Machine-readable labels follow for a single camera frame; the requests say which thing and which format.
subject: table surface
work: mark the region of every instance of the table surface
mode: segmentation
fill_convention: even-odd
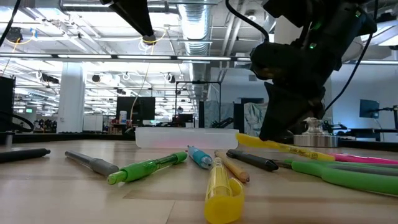
[[[14,145],[14,149],[39,147],[51,153],[0,164],[2,224],[206,223],[203,208],[209,173],[190,158],[135,182],[108,185],[104,177],[64,156],[66,150],[74,150],[122,167],[181,150],[140,149],[132,141]],[[238,149],[270,159],[296,158],[271,149]],[[398,160],[394,152],[317,150]],[[205,151],[213,156],[213,150]],[[235,223],[398,223],[398,197],[347,189],[284,168],[271,173],[236,163],[251,178],[245,184],[243,216]]]

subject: gray marker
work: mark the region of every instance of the gray marker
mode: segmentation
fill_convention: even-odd
[[[77,161],[83,165],[88,166],[90,169],[92,169],[94,172],[97,172],[99,174],[102,174],[104,176],[108,176],[110,174],[113,174],[117,171],[119,171],[119,167],[110,163],[106,162],[103,159],[98,159],[98,158],[92,158],[90,156],[83,155],[79,152],[75,151],[66,151],[65,155],[73,159],[74,161]]]

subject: green marker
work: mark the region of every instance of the green marker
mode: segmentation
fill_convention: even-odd
[[[117,184],[119,182],[130,182],[138,180],[158,169],[178,164],[187,158],[186,152],[176,152],[160,159],[149,159],[146,161],[136,162],[120,168],[118,172],[108,176],[108,184]]]

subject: pink marker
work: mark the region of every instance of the pink marker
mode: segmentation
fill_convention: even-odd
[[[393,161],[390,159],[381,159],[375,157],[362,157],[362,156],[354,156],[349,154],[330,154],[334,156],[336,161],[340,162],[360,162],[360,163],[372,163],[372,164],[394,164],[398,165],[398,161]]]

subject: translucent plastic box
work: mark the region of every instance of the translucent plastic box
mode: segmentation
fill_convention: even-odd
[[[141,148],[236,149],[235,129],[217,128],[136,128],[136,144]]]

